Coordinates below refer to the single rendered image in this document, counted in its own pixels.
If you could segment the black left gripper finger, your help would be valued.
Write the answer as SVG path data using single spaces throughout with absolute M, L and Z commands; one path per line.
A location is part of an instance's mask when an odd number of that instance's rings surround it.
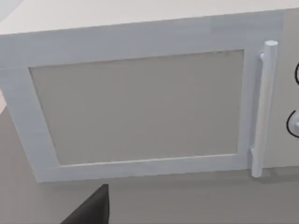
M 60 224 L 109 224 L 109 185 L 102 184 Z

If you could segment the pale microwave door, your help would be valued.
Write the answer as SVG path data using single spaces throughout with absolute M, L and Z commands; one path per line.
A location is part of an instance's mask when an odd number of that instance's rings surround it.
M 0 28 L 0 89 L 37 182 L 251 169 L 283 14 Z

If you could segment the pale microwave oven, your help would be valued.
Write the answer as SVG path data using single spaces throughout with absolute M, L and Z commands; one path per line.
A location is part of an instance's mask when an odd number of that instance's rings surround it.
M 114 25 L 234 14 L 283 14 L 263 168 L 299 166 L 299 139 L 286 129 L 299 112 L 299 0 L 19 0 L 0 21 L 5 30 Z

